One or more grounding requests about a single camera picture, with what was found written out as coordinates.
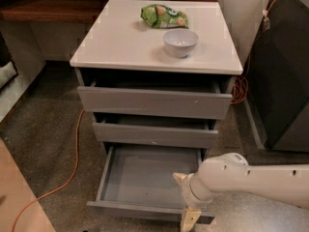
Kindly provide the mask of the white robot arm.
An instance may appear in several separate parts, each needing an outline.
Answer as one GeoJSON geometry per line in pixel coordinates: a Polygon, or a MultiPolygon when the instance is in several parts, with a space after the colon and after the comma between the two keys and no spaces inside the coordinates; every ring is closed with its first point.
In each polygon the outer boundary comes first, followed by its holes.
{"type": "Polygon", "coordinates": [[[309,209],[309,165],[250,165],[238,153],[205,159],[188,175],[175,172],[185,208],[181,232],[189,232],[212,200],[225,192],[244,192],[309,209]]]}

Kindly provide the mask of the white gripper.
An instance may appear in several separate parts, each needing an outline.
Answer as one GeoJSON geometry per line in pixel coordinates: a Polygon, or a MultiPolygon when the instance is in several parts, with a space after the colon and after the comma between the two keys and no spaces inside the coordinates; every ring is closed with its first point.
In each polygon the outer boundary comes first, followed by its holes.
{"type": "Polygon", "coordinates": [[[173,177],[178,184],[182,184],[183,199],[190,207],[183,210],[181,232],[190,232],[201,215],[199,209],[205,209],[212,202],[213,193],[194,174],[175,172],[173,177]]]}

